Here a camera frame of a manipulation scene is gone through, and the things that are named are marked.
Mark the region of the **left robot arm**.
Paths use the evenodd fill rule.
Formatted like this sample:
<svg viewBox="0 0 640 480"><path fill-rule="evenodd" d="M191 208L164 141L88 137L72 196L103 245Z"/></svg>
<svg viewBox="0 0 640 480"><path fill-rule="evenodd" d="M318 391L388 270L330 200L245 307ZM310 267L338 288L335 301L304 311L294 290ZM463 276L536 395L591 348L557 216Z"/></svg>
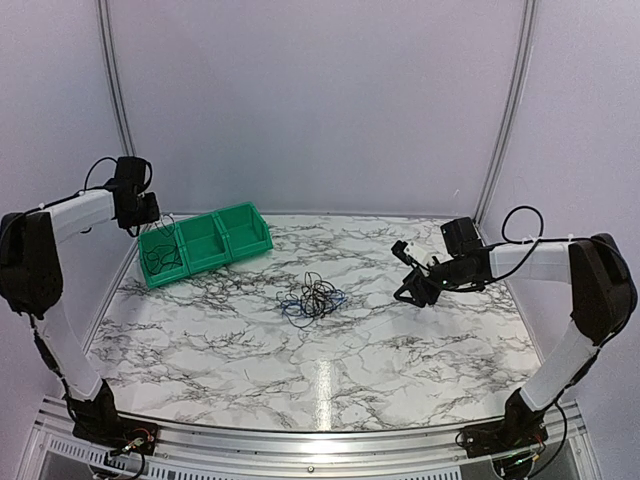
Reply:
<svg viewBox="0 0 640 480"><path fill-rule="evenodd" d="M72 332L58 252L63 243L97 225L114 221L134 236L159 220L158 202L149 190L151 163L135 156L109 160L115 171L105 184L86 185L65 198L2 217L1 297L14 313L29 317L41 357L61 379L71 407L94 408L86 420L89 431L102 443L116 445L126 436L126 423L100 406L109 388Z"/></svg>

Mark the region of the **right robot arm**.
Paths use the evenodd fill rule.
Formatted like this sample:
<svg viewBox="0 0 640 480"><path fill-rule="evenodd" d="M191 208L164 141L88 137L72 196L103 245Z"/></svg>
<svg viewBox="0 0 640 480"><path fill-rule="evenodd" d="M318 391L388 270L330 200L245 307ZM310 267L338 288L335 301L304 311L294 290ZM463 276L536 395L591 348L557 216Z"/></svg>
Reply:
<svg viewBox="0 0 640 480"><path fill-rule="evenodd" d="M577 384L631 320L638 304L631 267L611 234L547 236L543 221L535 234L519 240L504 235L487 242L469 217L448 221L440 233L444 259L414 240L392 246L392 254L410 269L394 293L396 300L424 308L444 293L479 293L503 282L540 283L567 296L563 334L509 398L506 418L496 425L496 440L515 448L534 431L531 415Z"/></svg>

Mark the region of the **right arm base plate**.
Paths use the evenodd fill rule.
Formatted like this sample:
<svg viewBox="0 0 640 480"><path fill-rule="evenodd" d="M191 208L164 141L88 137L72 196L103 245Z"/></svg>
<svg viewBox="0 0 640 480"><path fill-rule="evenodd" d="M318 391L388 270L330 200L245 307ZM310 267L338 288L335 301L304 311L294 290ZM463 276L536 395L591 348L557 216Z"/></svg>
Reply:
<svg viewBox="0 0 640 480"><path fill-rule="evenodd" d="M455 443L465 450L468 458L476 458L541 446L547 439L548 432L542 420L511 425L499 418L462 427Z"/></svg>

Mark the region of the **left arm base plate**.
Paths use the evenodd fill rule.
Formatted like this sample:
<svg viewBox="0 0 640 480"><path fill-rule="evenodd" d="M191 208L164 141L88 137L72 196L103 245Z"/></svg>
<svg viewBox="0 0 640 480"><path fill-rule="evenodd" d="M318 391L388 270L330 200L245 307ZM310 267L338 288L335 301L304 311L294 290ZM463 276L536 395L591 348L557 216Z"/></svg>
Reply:
<svg viewBox="0 0 640 480"><path fill-rule="evenodd" d="M75 414L72 420L74 437L109 447L117 454L136 452L149 456L155 451L159 434L156 423L120 417L114 424L104 426L98 420Z"/></svg>

